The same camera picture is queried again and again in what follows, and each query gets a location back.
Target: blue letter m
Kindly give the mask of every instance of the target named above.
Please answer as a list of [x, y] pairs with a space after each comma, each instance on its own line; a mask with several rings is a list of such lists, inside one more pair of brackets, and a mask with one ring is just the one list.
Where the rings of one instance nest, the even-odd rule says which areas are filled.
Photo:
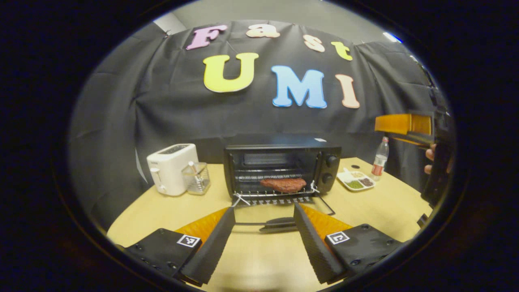
[[272, 66], [272, 71], [278, 77], [278, 95], [272, 101], [275, 106], [289, 107], [292, 105], [292, 100], [288, 96], [290, 90], [298, 106], [303, 104], [306, 93], [308, 93], [307, 106], [318, 109], [326, 108], [322, 86], [324, 74], [322, 72], [308, 70], [303, 77], [303, 81], [299, 81], [290, 67]]

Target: human hand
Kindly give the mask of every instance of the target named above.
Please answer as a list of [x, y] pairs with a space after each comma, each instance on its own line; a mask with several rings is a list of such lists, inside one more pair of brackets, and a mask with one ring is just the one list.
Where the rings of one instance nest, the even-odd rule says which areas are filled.
[[[427, 151], [425, 152], [425, 156], [430, 159], [431, 161], [434, 161], [434, 152], [436, 150], [436, 144], [433, 144], [431, 146], [431, 148], [427, 149]], [[447, 173], [450, 172], [450, 169], [452, 168], [452, 165], [453, 165], [453, 159], [452, 157], [450, 158], [449, 160], [449, 164], [447, 165]], [[425, 173], [427, 173], [428, 175], [431, 174], [431, 170], [432, 170], [432, 165], [426, 165], [425, 168], [424, 168], [424, 171]]]

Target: red bottle label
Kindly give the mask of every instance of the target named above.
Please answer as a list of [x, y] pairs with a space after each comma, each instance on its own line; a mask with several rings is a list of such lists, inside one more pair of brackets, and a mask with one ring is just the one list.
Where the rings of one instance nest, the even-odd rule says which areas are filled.
[[384, 167], [380, 165], [373, 165], [373, 169], [371, 170], [371, 173], [376, 176], [381, 176], [382, 172], [384, 171]]

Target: foam letter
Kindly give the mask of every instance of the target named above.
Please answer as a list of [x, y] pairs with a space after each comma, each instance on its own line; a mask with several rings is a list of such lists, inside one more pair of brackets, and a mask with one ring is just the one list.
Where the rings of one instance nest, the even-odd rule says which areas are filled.
[[357, 101], [353, 91], [353, 78], [342, 74], [335, 75], [335, 78], [339, 79], [340, 85], [343, 88], [343, 105], [347, 108], [358, 109], [360, 103]]
[[278, 95], [272, 100], [275, 106], [289, 107], [292, 105], [292, 100], [288, 96], [290, 90], [298, 106], [303, 104], [306, 93], [308, 93], [307, 106], [318, 109], [326, 108], [322, 86], [324, 74], [322, 72], [308, 70], [303, 77], [303, 81], [299, 81], [290, 67], [272, 66], [272, 71], [278, 77]]
[[303, 35], [303, 39], [305, 40], [305, 45], [310, 49], [318, 52], [324, 52], [324, 47], [321, 45], [323, 42], [320, 39], [308, 34]]
[[341, 42], [332, 42], [332, 45], [335, 46], [335, 49], [337, 50], [337, 54], [339, 54], [339, 56], [341, 56], [343, 59], [346, 59], [348, 61], [353, 60], [353, 57], [348, 55], [348, 53], [346, 53], [347, 51], [348, 52], [350, 51], [350, 48], [344, 46], [343, 43], [341, 43]]
[[220, 31], [224, 31], [226, 29], [226, 25], [218, 25], [211, 26], [205, 29], [195, 30], [195, 37], [193, 38], [191, 44], [186, 47], [186, 50], [192, 50], [196, 48], [209, 46], [207, 38], [215, 39], [220, 34]]
[[203, 75], [203, 83], [207, 89], [214, 92], [238, 91], [251, 85], [254, 79], [254, 60], [259, 57], [254, 52], [243, 52], [236, 55], [241, 60], [240, 76], [236, 79], [224, 79], [224, 64], [230, 58], [229, 55], [217, 55], [205, 58], [206, 72]]
[[276, 31], [276, 27], [270, 24], [255, 24], [249, 26], [246, 35], [250, 37], [278, 37], [280, 34]]

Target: steak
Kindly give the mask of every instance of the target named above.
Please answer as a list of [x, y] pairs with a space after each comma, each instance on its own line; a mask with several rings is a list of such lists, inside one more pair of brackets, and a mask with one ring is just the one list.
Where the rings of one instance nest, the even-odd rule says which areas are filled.
[[306, 181], [302, 178], [264, 179], [260, 183], [282, 193], [295, 193], [306, 186]]

